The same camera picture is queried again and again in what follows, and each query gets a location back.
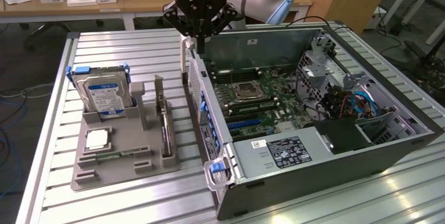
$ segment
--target hard drive label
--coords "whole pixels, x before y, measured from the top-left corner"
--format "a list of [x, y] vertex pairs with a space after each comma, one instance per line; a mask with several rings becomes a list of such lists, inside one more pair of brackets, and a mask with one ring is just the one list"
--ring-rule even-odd
[[116, 94], [119, 87], [116, 83], [88, 86], [90, 94], [96, 106], [96, 110], [103, 115], [122, 113], [124, 104], [120, 96]]
[[279, 168], [313, 160], [298, 136], [267, 142], [267, 148]]

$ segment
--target hard drive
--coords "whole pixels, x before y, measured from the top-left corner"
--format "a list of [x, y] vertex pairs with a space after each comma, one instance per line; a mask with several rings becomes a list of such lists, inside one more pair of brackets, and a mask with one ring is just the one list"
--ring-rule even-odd
[[86, 112], [99, 112], [102, 119], [124, 116], [124, 108], [132, 107], [130, 96], [130, 67], [128, 65], [107, 68], [67, 67], [67, 77], [71, 80]]

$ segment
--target circuit board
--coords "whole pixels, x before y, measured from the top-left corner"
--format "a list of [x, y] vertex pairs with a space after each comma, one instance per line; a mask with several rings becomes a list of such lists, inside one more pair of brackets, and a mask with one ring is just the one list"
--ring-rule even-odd
[[225, 108], [227, 105], [237, 105], [241, 102], [241, 95], [257, 96], [258, 99], [274, 98], [275, 107], [270, 110], [255, 110], [251, 115], [255, 116], [255, 125], [230, 129], [234, 140], [255, 138], [265, 135], [281, 133], [304, 128], [313, 122], [308, 114], [304, 103], [296, 95], [293, 89], [294, 79], [290, 73], [277, 73], [275, 70], [262, 70], [258, 80], [214, 84], [214, 90], [218, 97], [221, 108], [223, 109], [226, 121], [230, 119], [230, 113]]

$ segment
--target blue pcie slot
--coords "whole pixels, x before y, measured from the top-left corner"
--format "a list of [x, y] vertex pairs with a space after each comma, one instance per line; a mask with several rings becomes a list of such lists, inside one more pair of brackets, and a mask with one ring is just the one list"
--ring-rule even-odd
[[250, 121], [243, 121], [239, 123], [227, 124], [227, 127], [229, 127], [229, 129], [239, 129], [243, 127], [258, 125], [261, 123], [262, 123], [262, 121], [259, 121], [259, 120], [250, 120]]

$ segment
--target white paper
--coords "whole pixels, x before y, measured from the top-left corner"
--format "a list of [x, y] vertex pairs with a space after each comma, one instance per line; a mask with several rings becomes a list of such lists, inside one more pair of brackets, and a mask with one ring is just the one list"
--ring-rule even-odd
[[6, 0], [6, 2], [8, 4], [20, 4], [20, 3], [24, 3], [24, 2], [28, 2], [31, 0]]

